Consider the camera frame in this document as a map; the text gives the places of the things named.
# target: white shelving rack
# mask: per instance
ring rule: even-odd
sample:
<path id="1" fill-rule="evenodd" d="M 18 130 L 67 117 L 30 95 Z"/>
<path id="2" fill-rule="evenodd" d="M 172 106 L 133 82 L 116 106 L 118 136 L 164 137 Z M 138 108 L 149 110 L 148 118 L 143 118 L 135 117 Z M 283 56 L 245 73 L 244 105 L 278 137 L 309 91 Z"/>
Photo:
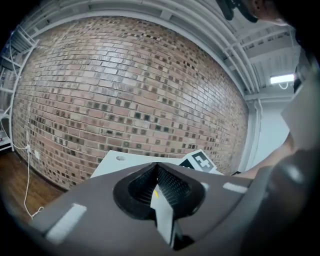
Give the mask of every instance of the white shelving rack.
<path id="1" fill-rule="evenodd" d="M 0 108 L 0 120 L 8 119 L 9 123 L 8 136 L 0 125 L 0 136 L 2 137 L 2 141 L 0 141 L 0 147 L 2 148 L 0 148 L 0 151 L 9 148 L 11 148 L 12 151 L 15 150 L 12 135 L 12 115 L 15 93 L 21 73 L 38 42 L 39 40 L 35 41 L 32 39 L 27 32 L 18 25 L 11 33 L 9 40 L 0 54 L 0 94 L 6 94 L 7 97 L 10 98 L 9 106 L 7 106 L 6 109 Z M 3 77 L 6 77 L 8 73 L 6 71 L 11 71 L 14 75 L 14 83 L 11 88 L 5 88 L 2 83 Z"/>

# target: ceiling light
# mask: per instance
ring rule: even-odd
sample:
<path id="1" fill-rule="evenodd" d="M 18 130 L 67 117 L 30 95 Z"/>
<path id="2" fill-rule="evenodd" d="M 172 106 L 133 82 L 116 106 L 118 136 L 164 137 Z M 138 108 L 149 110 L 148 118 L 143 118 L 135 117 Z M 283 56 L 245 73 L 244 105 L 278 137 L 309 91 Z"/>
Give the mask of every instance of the ceiling light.
<path id="1" fill-rule="evenodd" d="M 279 76 L 274 76 L 270 78 L 271 84 L 293 82 L 294 80 L 295 80 L 294 74 L 279 75 Z"/>

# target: ceiling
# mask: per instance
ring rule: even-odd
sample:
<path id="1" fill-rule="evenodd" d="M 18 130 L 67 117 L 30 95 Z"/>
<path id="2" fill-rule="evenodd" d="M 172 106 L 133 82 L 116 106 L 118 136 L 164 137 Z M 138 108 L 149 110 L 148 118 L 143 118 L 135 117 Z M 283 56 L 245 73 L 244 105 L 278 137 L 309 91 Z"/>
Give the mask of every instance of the ceiling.
<path id="1" fill-rule="evenodd" d="M 251 100 L 270 87 L 273 95 L 283 95 L 286 90 L 271 85 L 270 77 L 292 74 L 299 60 L 292 28 L 250 23 L 238 10 L 227 21 L 215 0 L 44 0 L 21 26 L 35 37 L 62 23 L 93 16 L 139 18 L 182 34 L 210 54 Z M 292 94 L 290 87 L 286 95 Z"/>

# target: brick wall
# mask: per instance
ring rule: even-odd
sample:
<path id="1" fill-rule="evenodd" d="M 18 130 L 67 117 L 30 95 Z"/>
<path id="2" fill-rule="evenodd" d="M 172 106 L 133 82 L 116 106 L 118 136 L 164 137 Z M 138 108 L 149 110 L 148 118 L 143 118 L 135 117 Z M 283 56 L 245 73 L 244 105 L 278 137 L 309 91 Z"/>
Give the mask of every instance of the brick wall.
<path id="1" fill-rule="evenodd" d="M 181 158 L 203 149 L 219 171 L 236 171 L 248 109 L 194 43 L 123 17 L 81 19 L 38 38 L 15 96 L 13 137 L 17 146 L 29 139 L 41 157 L 31 165 L 54 183 L 87 179 L 109 150 Z"/>

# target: person's arm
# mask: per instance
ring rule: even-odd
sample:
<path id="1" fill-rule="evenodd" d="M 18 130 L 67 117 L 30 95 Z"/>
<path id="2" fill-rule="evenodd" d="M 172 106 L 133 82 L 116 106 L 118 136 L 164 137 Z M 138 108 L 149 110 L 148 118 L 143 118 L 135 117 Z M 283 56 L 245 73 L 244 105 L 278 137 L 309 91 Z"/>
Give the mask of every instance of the person's arm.
<path id="1" fill-rule="evenodd" d="M 278 147 L 275 151 L 273 151 L 266 159 L 258 163 L 256 166 L 252 167 L 251 169 L 237 174 L 237 177 L 243 177 L 248 179 L 254 179 L 257 175 L 257 172 L 262 167 L 267 166 L 274 166 L 278 163 L 281 159 L 291 155 L 294 153 L 294 141 L 292 138 L 291 133 L 289 132 L 288 136 L 286 137 L 284 143 Z"/>

